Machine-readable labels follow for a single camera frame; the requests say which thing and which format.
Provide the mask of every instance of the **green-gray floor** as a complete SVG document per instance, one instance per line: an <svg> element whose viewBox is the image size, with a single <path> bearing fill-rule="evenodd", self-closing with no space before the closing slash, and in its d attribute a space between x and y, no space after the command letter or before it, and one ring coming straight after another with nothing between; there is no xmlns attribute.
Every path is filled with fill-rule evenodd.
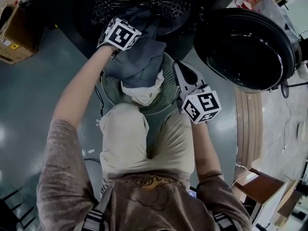
<svg viewBox="0 0 308 231"><path fill-rule="evenodd" d="M188 38L184 44L191 44ZM208 123L224 177L231 183L236 159L236 117L234 90L231 83L210 71L194 49L186 55L179 49L173 57L199 68L218 97L223 110ZM0 186L17 189L26 186L30 205L35 204L35 187L41 171L43 152L54 107L71 78L86 62L81 52L59 30L45 30L39 52L16 65L0 62ZM105 102L105 111L111 108ZM152 141L161 120L175 107L159 115L147 116ZM86 157L99 158L102 134L96 126L100 118L99 101L93 93L78 128L79 140ZM192 186L198 183L196 174Z"/></svg>

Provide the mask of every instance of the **shirt sleeve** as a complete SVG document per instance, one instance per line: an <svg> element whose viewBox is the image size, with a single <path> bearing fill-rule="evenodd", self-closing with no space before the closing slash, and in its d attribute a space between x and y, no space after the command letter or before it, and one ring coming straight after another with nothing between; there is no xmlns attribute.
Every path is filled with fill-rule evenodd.
<svg viewBox="0 0 308 231"><path fill-rule="evenodd" d="M250 231L250 216L220 172L210 172L197 186L197 198L214 216L230 218L239 231Z"/></svg>
<svg viewBox="0 0 308 231"><path fill-rule="evenodd" d="M45 230L72 230L97 203L76 129L51 122L37 187L38 215Z"/></svg>

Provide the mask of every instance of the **clothes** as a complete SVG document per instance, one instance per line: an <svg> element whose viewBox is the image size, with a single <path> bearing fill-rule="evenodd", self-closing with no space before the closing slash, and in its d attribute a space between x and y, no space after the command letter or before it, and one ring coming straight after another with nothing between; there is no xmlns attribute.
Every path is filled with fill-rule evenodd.
<svg viewBox="0 0 308 231"><path fill-rule="evenodd" d="M166 47L166 43L155 41L158 18L151 15L149 10L137 7L128 8L117 17L126 20L142 32L142 35L131 49L120 51L115 59L105 66L104 73L122 80L127 88L155 85Z"/></svg>
<svg viewBox="0 0 308 231"><path fill-rule="evenodd" d="M134 102L143 106L149 106L160 93L160 86L163 84L164 80L163 71L160 71L155 85L152 87L126 88L121 81L121 88Z"/></svg>
<svg viewBox="0 0 308 231"><path fill-rule="evenodd" d="M216 231L212 212L231 218L239 231L250 230L249 215L219 172L210 172L198 185L197 198L191 197L178 178L168 172L164 177L159 172L147 172L118 178L98 204L76 129L65 120L55 119L37 189L39 218L47 231L71 231L81 228L94 206L104 205L111 231Z"/></svg>
<svg viewBox="0 0 308 231"><path fill-rule="evenodd" d="M103 190L113 183L113 179L125 174L154 170L172 170L171 175L189 188L194 152L187 114L180 115L176 110L163 123L152 154L146 151L149 125L137 106L129 103L114 106L101 118L100 128L103 133L103 151L100 154Z"/></svg>

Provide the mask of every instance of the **black and white qr-like marker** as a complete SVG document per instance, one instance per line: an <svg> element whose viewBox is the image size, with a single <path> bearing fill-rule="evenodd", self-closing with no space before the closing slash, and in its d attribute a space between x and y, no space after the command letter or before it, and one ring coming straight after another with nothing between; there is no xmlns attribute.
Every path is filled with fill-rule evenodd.
<svg viewBox="0 0 308 231"><path fill-rule="evenodd" d="M115 18L109 22L104 35L101 36L101 42L102 44L108 42L125 51L133 46L140 35L140 31L121 19Z"/></svg>
<svg viewBox="0 0 308 231"><path fill-rule="evenodd" d="M195 124L213 119L222 110L215 91L188 95L182 109Z"/></svg>

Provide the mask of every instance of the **laundry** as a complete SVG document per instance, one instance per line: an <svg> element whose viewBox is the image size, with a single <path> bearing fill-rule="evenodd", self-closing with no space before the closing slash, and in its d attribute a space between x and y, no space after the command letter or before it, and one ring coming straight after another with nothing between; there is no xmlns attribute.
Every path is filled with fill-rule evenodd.
<svg viewBox="0 0 308 231"><path fill-rule="evenodd" d="M125 88L150 88L161 71L166 43L155 41L159 23L149 10L131 7L117 16L142 32L134 47L121 51L104 69L106 76L120 79Z"/></svg>
<svg viewBox="0 0 308 231"><path fill-rule="evenodd" d="M160 71L156 83L152 87L126 88L121 81L122 91L131 97L131 99L143 106L149 106L160 93L160 87L165 80L163 71Z"/></svg>

